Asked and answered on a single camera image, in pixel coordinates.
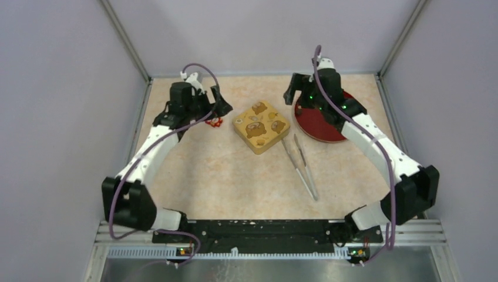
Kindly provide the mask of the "yellow bear tin lid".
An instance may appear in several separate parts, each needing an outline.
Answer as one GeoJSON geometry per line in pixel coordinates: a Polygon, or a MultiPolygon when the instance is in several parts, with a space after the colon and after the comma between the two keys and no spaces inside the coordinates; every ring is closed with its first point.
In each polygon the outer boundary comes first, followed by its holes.
{"type": "Polygon", "coordinates": [[[291,122],[273,105],[262,100],[233,119],[235,132],[256,154],[261,155],[290,131],[291,122]]]}

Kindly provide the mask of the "gold chocolate tin box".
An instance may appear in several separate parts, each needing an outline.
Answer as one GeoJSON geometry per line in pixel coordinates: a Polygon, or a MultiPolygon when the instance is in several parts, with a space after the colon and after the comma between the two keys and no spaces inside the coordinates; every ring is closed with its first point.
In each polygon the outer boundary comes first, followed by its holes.
{"type": "Polygon", "coordinates": [[[261,155],[281,141],[290,131],[291,123],[282,117],[237,117],[233,120],[235,132],[256,155],[261,155]]]}

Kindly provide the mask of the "silver metal tongs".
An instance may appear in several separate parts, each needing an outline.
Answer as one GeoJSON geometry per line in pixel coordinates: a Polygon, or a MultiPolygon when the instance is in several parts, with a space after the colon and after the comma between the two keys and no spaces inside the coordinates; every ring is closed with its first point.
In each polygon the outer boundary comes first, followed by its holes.
{"type": "Polygon", "coordinates": [[[317,202],[319,200],[319,194],[311,173],[311,169],[308,164],[308,159],[306,157],[304,147],[299,141],[299,138],[296,134],[293,135],[293,140],[300,160],[297,160],[297,158],[293,155],[293,153],[291,152],[291,147],[287,144],[285,139],[282,139],[281,143],[291,164],[299,175],[299,178],[301,179],[304,187],[307,189],[308,194],[315,202],[317,202]]]}

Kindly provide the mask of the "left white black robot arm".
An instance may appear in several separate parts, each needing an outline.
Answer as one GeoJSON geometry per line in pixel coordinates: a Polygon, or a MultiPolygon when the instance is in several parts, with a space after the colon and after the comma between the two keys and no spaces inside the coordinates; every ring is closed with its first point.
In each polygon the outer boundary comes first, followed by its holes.
{"type": "Polygon", "coordinates": [[[161,209],[154,202],[149,186],[169,151],[192,126],[221,118],[232,111],[220,93],[218,83],[211,86],[214,102],[198,80],[198,74],[182,73],[182,80],[171,84],[170,100],[153,120],[147,138],[129,163],[114,177],[106,177],[101,190],[105,219],[110,225],[134,230],[166,230],[175,243],[185,241],[188,227],[183,214],[161,209]]]}

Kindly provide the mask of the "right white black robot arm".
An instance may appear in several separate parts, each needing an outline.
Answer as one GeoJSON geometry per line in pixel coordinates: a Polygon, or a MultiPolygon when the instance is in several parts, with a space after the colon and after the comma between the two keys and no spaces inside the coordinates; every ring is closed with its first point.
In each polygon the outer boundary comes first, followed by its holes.
{"type": "Polygon", "coordinates": [[[362,151],[389,185],[389,193],[382,200],[345,217],[346,238],[360,242],[371,227],[403,225],[433,207],[440,178],[438,169],[432,165],[424,167],[400,150],[360,102],[345,96],[341,75],[331,59],[319,57],[312,64],[315,67],[312,75],[292,74],[283,94],[285,103],[292,104],[299,91],[300,106],[318,110],[327,124],[362,151]]]}

